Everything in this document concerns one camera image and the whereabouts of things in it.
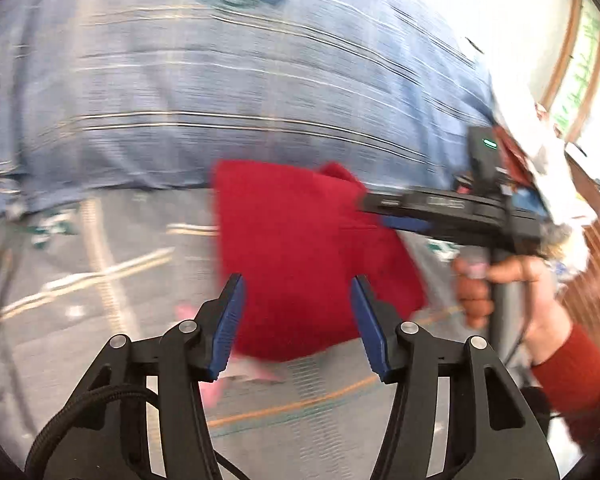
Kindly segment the red-sleeved right forearm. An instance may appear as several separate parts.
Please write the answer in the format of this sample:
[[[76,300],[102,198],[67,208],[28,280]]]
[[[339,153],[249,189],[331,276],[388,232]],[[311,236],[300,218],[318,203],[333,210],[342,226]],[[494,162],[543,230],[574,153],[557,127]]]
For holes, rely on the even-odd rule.
[[[532,366],[572,440],[584,448],[600,435],[600,349],[579,325],[546,361]]]

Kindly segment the person's right hand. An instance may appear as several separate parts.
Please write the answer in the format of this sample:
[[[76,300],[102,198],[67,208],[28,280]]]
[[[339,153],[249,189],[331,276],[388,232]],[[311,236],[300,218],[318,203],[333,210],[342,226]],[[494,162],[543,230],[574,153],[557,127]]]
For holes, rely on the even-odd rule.
[[[572,321],[555,299],[555,277],[539,257],[511,256],[492,266],[453,260],[456,296],[471,328],[483,328],[494,312],[492,285],[524,285],[527,328],[521,336],[534,365],[547,361],[569,338]]]

